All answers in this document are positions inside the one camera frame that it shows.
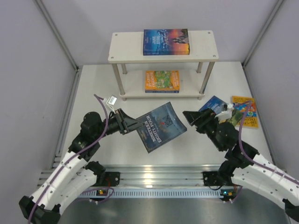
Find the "Animal Farm book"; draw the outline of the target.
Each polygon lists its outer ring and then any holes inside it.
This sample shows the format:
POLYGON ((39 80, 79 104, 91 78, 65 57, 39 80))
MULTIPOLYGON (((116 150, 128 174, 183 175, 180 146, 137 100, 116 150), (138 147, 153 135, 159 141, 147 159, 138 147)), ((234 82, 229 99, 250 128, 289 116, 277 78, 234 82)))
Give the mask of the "Animal Farm book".
MULTIPOLYGON (((224 104, 227 103, 221 100, 220 98, 218 98, 217 96, 213 96, 199 109, 199 112, 210 108, 217 115, 222 111, 224 104)), ((234 108, 231 118, 227 120, 219 120, 219 122, 221 123, 227 121, 231 123, 233 126, 236 126, 242 120, 242 117, 243 117, 243 113, 234 108)))

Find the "dark blue book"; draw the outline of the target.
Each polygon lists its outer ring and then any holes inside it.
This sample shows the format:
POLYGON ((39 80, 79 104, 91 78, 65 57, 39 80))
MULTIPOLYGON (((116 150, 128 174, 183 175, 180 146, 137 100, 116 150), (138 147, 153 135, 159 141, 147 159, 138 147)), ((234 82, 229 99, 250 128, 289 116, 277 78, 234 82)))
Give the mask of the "dark blue book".
POLYGON ((148 153, 187 131, 171 102, 138 117, 137 120, 144 123, 143 127, 137 129, 137 133, 148 153))

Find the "blue 91-Storey Treehouse book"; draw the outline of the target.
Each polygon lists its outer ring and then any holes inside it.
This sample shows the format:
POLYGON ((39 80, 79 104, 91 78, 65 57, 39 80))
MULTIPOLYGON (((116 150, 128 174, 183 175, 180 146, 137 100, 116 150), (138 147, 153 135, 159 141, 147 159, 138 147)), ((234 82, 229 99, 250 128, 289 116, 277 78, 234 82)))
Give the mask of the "blue 91-Storey Treehouse book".
POLYGON ((178 90, 176 91, 155 91, 155 90, 145 90, 145 93, 179 93, 178 90))

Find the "Jane Eyre book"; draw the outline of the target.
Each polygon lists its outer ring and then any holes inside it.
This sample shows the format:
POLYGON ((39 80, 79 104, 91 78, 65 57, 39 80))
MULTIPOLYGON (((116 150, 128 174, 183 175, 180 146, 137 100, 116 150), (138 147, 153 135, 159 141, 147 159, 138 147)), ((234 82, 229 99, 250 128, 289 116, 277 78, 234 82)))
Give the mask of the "Jane Eyre book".
POLYGON ((144 56, 189 55, 188 29, 145 29, 144 56))

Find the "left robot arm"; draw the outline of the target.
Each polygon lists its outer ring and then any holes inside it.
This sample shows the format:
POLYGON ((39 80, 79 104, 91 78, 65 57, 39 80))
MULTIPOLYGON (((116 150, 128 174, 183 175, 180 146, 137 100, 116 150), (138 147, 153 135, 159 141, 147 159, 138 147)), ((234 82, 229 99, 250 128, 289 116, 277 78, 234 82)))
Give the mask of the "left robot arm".
POLYGON ((81 123, 80 133, 72 141, 60 164, 31 196, 19 201, 23 216, 30 224, 56 224, 66 208, 95 184, 101 184, 106 169, 91 158, 100 148, 99 141, 115 132, 123 135, 145 125, 122 109, 101 119, 89 112, 81 123))

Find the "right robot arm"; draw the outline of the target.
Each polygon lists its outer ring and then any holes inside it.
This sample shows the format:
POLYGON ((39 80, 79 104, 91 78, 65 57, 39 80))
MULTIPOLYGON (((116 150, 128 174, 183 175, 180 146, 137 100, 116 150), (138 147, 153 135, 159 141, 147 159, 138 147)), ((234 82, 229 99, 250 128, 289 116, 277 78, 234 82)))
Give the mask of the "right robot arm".
POLYGON ((242 140, 240 130, 220 121, 212 109, 184 111, 190 126, 206 134, 225 161, 217 171, 223 185, 238 185, 269 199, 293 220, 299 220, 299 181, 268 161, 257 149, 242 140))

